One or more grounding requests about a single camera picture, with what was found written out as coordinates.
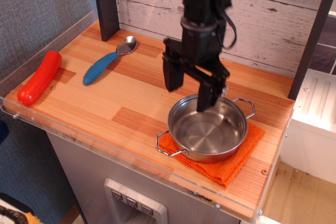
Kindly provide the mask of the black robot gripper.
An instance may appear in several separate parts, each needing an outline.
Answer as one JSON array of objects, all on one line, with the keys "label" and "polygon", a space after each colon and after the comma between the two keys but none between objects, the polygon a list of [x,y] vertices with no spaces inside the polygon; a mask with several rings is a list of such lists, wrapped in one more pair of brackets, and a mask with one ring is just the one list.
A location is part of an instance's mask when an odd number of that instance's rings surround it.
[{"label": "black robot gripper", "polygon": [[214,106],[226,94],[228,70],[220,63],[225,23],[210,27],[183,24],[182,40],[164,39],[163,74],[165,87],[172,92],[183,85],[187,74],[200,83],[197,112]]}]

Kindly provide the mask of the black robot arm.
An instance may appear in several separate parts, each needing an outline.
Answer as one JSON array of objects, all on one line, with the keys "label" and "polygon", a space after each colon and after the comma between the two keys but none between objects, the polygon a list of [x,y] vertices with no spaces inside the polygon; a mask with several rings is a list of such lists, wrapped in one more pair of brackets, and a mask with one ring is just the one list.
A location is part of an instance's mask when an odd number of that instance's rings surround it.
[{"label": "black robot arm", "polygon": [[226,92],[228,70],[219,54],[224,46],[226,26],[235,28],[225,10],[231,0],[183,0],[182,40],[164,40],[163,74],[166,89],[171,92],[183,85],[184,75],[199,85],[196,110],[203,112],[214,106]]}]

